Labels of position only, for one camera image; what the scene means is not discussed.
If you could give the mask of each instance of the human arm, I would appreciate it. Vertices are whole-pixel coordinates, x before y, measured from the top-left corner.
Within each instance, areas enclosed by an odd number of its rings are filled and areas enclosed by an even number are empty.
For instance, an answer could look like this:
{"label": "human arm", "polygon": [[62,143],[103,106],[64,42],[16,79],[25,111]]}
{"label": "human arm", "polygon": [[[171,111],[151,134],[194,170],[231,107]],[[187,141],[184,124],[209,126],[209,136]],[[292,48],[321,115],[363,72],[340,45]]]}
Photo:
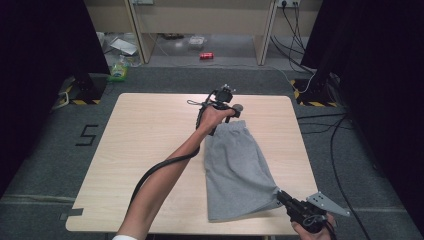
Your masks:
{"label": "human arm", "polygon": [[[208,107],[202,114],[199,127],[167,159],[188,155],[194,152],[203,139],[234,110],[216,110]],[[118,235],[131,236],[143,240],[159,212],[163,202],[178,181],[189,159],[160,168],[146,180],[131,203]]]}

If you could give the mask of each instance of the black curtain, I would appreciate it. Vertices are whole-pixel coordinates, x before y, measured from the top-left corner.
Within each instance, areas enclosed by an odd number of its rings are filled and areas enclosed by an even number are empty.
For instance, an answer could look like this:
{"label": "black curtain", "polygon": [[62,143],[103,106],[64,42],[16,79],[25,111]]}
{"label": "black curtain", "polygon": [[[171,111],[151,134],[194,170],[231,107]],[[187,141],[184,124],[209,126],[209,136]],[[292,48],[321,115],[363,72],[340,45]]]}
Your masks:
{"label": "black curtain", "polygon": [[[333,53],[335,61],[327,67],[341,78],[349,112],[424,235],[424,1],[365,2],[355,9],[355,24],[334,38],[351,3],[323,1],[306,49],[314,62],[305,57],[303,63],[322,67],[326,54]],[[342,44],[337,51],[335,42]]]}
{"label": "black curtain", "polygon": [[82,0],[2,1],[0,22],[2,195],[34,147],[64,80],[109,69]]}

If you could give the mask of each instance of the gray towel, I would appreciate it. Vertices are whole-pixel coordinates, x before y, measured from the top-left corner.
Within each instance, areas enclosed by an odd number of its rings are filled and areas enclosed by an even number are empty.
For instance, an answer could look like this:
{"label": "gray towel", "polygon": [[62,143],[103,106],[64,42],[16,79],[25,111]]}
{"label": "gray towel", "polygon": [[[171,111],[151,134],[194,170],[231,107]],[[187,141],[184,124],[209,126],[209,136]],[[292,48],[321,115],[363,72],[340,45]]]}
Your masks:
{"label": "gray towel", "polygon": [[218,125],[205,146],[209,220],[280,207],[279,188],[245,121]]}

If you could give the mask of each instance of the red object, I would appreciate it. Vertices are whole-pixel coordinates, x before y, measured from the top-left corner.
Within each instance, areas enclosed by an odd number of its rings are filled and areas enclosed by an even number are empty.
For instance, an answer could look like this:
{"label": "red object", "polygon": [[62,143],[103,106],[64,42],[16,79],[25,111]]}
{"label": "red object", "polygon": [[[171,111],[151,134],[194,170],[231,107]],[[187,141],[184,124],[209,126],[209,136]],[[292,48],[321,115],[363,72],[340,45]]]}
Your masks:
{"label": "red object", "polygon": [[211,53],[211,52],[201,53],[200,54],[200,60],[204,60],[204,59],[213,59],[213,53]]}

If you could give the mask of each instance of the power cable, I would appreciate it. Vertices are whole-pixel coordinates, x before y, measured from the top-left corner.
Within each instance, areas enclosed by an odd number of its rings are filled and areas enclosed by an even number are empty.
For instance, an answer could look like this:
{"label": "power cable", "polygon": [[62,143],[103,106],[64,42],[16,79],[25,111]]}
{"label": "power cable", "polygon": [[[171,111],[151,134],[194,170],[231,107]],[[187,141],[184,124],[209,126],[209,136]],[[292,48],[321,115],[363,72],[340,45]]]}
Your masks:
{"label": "power cable", "polygon": [[333,113],[333,114],[321,114],[321,115],[312,115],[312,116],[303,116],[297,117],[297,120],[308,119],[308,118],[319,118],[319,117],[334,117],[334,116],[344,116],[346,113]]}
{"label": "power cable", "polygon": [[[325,123],[299,123],[299,125],[318,125],[318,126],[327,126],[327,127],[333,127],[334,124],[325,124]],[[348,127],[340,127],[346,130],[353,130],[353,128],[348,128]]]}
{"label": "power cable", "polygon": [[324,133],[329,131],[332,127],[336,126],[338,124],[340,120],[338,120],[337,122],[333,123],[333,124],[319,124],[319,123],[315,123],[317,125],[324,125],[324,126],[328,126],[327,129],[322,130],[322,131],[313,131],[313,132],[301,132],[302,134],[313,134],[313,133]]}
{"label": "power cable", "polygon": [[175,157],[175,158],[171,158],[171,159],[167,159],[164,160],[156,165],[154,165],[153,167],[151,167],[144,175],[143,177],[140,179],[140,181],[137,183],[133,194],[131,196],[131,200],[130,200],[130,205],[133,202],[134,198],[137,196],[138,191],[140,190],[140,188],[143,186],[144,182],[150,177],[150,175],[152,175],[154,172],[156,172],[157,170],[168,166],[170,164],[176,163],[176,162],[180,162],[183,160],[187,160],[187,159],[191,159],[193,157],[195,157],[198,153],[199,153],[200,147],[198,147],[196,150],[194,150],[194,152],[184,155],[184,156],[179,156],[179,157]]}
{"label": "power cable", "polygon": [[302,54],[302,55],[304,55],[304,54],[305,54],[305,53],[303,53],[303,52],[297,51],[296,49],[292,49],[292,48],[290,48],[290,47],[288,47],[288,46],[284,45],[283,43],[281,43],[281,42],[277,39],[277,37],[276,37],[276,36],[274,36],[274,40],[275,40],[278,44],[280,44],[282,47],[284,47],[284,48],[287,48],[287,49],[289,49],[289,50],[292,50],[293,52],[296,52],[296,53],[299,53],[299,54]]}
{"label": "power cable", "polygon": [[340,192],[341,192],[341,194],[342,194],[343,198],[345,199],[345,201],[346,201],[346,203],[347,203],[348,207],[350,208],[350,210],[351,210],[352,214],[355,216],[356,221],[358,222],[359,226],[361,227],[362,232],[364,233],[364,235],[365,235],[366,239],[367,239],[367,240],[371,240],[370,236],[368,235],[367,230],[365,229],[364,225],[362,224],[361,220],[359,219],[358,214],[357,214],[357,213],[356,213],[356,211],[353,209],[353,207],[352,207],[352,205],[351,205],[350,201],[348,200],[348,198],[347,198],[347,196],[346,196],[346,193],[344,192],[344,190],[343,190],[343,188],[342,188],[342,186],[341,186],[340,179],[339,179],[339,176],[338,176],[338,174],[337,174],[337,169],[336,169],[336,165],[335,165],[335,160],[334,160],[334,151],[333,151],[333,148],[334,148],[334,136],[336,135],[337,130],[339,129],[339,127],[340,127],[341,123],[342,123],[342,122],[346,119],[346,117],[347,117],[347,114],[346,114],[346,115],[345,115],[345,116],[344,116],[341,120],[339,120],[339,121],[337,122],[337,125],[336,125],[336,127],[334,128],[333,134],[331,135],[331,140],[330,140],[331,165],[332,165],[332,167],[333,167],[333,172],[334,172],[334,176],[335,176],[335,178],[336,178],[337,186],[339,187],[339,190],[340,190]]}
{"label": "power cable", "polygon": [[[293,38],[292,38],[292,42],[291,42],[291,46],[290,46],[290,48],[288,48],[289,49],[289,54],[288,54],[288,57],[289,57],[289,59],[291,59],[291,51],[293,51],[294,49],[293,49],[293,44],[294,44],[294,42],[296,42],[296,44],[300,47],[300,48],[302,48],[303,49],[303,51],[304,51],[304,53],[303,54],[305,54],[305,52],[306,52],[306,49],[305,49],[305,46],[303,45],[303,42],[302,42],[302,38],[301,38],[301,36],[300,36],[300,27],[299,27],[299,16],[300,16],[300,13],[299,13],[299,6],[297,5],[297,4],[295,4],[295,20],[296,20],[296,25],[295,25],[295,28],[293,29],[293,26],[292,26],[292,24],[291,24],[291,22],[290,22],[290,20],[289,20],[289,18],[287,17],[287,14],[286,14],[286,12],[285,12],[285,6],[286,6],[286,1],[283,1],[283,15],[284,15],[284,18],[286,19],[286,21],[287,21],[287,23],[289,24],[289,27],[290,27],[290,30],[292,31],[292,33],[293,33]],[[298,72],[296,69],[294,69],[293,68],[293,66],[292,66],[292,61],[290,61],[289,62],[289,64],[290,64],[290,67],[294,70],[294,71],[296,71],[296,72]]]}
{"label": "power cable", "polygon": [[294,67],[293,67],[293,65],[292,65],[292,62],[296,62],[296,61],[294,61],[294,59],[291,57],[291,52],[292,52],[292,50],[293,50],[293,40],[292,40],[292,43],[291,43],[291,45],[290,45],[290,50],[289,50],[289,59],[292,59],[292,61],[289,61],[289,64],[290,64],[290,67],[293,69],[293,71],[295,71],[295,72],[299,72],[299,71],[297,71],[296,69],[294,69]]}
{"label": "power cable", "polygon": [[313,74],[313,73],[314,73],[314,72],[312,72],[311,70],[307,69],[306,67],[304,67],[304,66],[300,65],[300,64],[299,64],[299,63],[297,63],[296,61],[294,61],[294,60],[291,58],[291,56],[289,56],[289,55],[287,55],[285,52],[283,52],[283,50],[281,50],[281,49],[277,46],[277,44],[274,42],[274,39],[273,39],[273,38],[271,38],[271,42],[274,44],[275,48],[277,48],[277,50],[280,52],[280,54],[281,54],[281,55],[283,55],[283,56],[285,56],[285,57],[287,57],[287,58],[289,59],[290,66],[292,67],[292,69],[293,69],[294,71],[299,72],[298,70],[296,70],[296,69],[294,69],[294,68],[293,68],[293,66],[291,65],[291,63],[296,64],[296,66],[298,66],[299,68],[301,68],[301,69],[305,70],[305,72],[307,72],[307,73],[310,73],[310,74]]}

